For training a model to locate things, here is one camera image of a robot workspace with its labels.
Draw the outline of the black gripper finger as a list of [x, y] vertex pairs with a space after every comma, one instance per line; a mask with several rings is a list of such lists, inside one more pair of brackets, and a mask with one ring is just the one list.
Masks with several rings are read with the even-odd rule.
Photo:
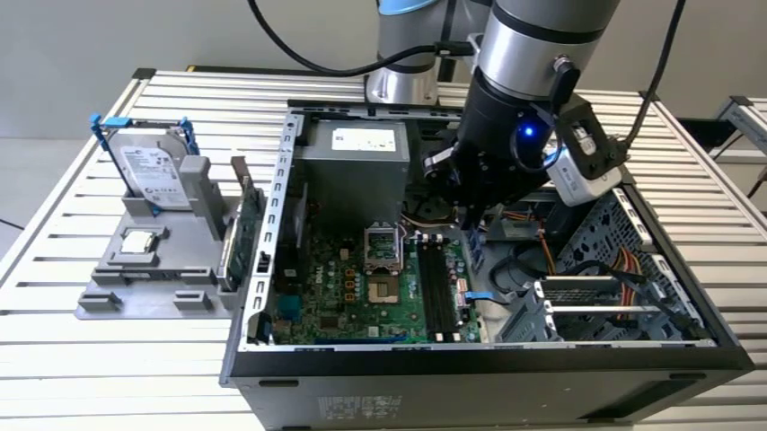
[[451, 207], [461, 208], [465, 231], [478, 230], [481, 220], [481, 158], [474, 149], [445, 149], [423, 161], [430, 188]]

